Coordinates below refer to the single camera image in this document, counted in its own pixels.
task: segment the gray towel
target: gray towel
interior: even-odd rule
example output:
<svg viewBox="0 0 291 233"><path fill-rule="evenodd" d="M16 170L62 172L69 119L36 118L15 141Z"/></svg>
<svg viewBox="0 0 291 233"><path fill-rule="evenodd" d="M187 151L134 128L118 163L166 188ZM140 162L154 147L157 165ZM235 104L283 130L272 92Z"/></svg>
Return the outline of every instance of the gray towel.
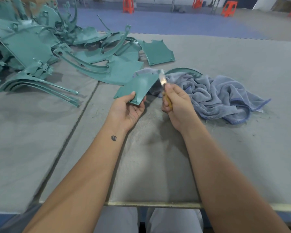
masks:
<svg viewBox="0 0 291 233"><path fill-rule="evenodd" d="M142 73L159 73L159 70L145 68ZM253 111L262 112L262 107L271 99L263 100L246 91L244 86L234 79L219 75L214 79L203 75L195 78L187 73L166 75L167 81L180 86L191 98L195 111L204 119L223 118L231 124L247 121ZM152 95L161 97L162 87L157 81L149 90Z"/></svg>

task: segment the forearm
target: forearm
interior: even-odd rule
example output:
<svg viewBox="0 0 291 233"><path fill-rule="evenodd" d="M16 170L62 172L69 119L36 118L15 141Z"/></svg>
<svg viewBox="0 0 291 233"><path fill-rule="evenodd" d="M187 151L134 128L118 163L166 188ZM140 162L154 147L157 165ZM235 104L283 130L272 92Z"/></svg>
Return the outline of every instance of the forearm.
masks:
<svg viewBox="0 0 291 233"><path fill-rule="evenodd" d="M87 151L48 197L24 232L92 233L125 136L124 131L104 124Z"/></svg>
<svg viewBox="0 0 291 233"><path fill-rule="evenodd" d="M203 206L216 232L290 232L200 121L183 138Z"/></svg>

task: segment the white pants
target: white pants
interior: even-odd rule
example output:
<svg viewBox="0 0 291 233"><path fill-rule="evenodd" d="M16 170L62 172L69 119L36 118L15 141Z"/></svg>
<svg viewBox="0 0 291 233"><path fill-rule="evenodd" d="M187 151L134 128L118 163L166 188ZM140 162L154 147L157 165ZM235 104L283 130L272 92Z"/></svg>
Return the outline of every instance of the white pants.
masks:
<svg viewBox="0 0 291 233"><path fill-rule="evenodd" d="M103 207L94 233L138 233L138 210L134 207ZM149 208L147 233L202 233L203 220L199 210Z"/></svg>

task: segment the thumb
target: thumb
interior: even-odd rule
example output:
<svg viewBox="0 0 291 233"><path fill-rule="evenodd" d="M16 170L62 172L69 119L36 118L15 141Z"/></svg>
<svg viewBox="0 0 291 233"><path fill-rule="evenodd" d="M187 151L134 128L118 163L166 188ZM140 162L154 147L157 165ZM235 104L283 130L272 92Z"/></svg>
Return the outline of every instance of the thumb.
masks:
<svg viewBox="0 0 291 233"><path fill-rule="evenodd" d="M175 102L176 99L178 99L178 94L172 89L170 83L166 83L165 85L165 92L172 103Z"/></svg>
<svg viewBox="0 0 291 233"><path fill-rule="evenodd" d="M125 103L128 103L129 101L131 101L135 97L135 95L136 95L136 92L132 92L129 95L120 97L119 99L121 101L124 101Z"/></svg>

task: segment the gray table surface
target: gray table surface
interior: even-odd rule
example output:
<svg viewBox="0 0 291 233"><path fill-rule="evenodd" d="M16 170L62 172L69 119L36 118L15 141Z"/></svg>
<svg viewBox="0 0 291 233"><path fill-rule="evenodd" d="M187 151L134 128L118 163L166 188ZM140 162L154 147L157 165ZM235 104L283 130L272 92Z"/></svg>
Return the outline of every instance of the gray table surface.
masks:
<svg viewBox="0 0 291 233"><path fill-rule="evenodd" d="M79 91L75 106L23 87L0 93L0 213L23 213L49 173L97 81L61 61L48 81Z"/></svg>
<svg viewBox="0 0 291 233"><path fill-rule="evenodd" d="M163 39L176 61L155 66L197 68L229 76L262 98L272 98L264 113L247 123L223 120L205 125L237 167L276 210L291 210L291 42L209 36L131 36ZM101 128L119 86L99 83L87 109L42 193L44 202ZM147 110L128 135L107 198L111 205L200 207L188 156L179 133L148 97Z"/></svg>

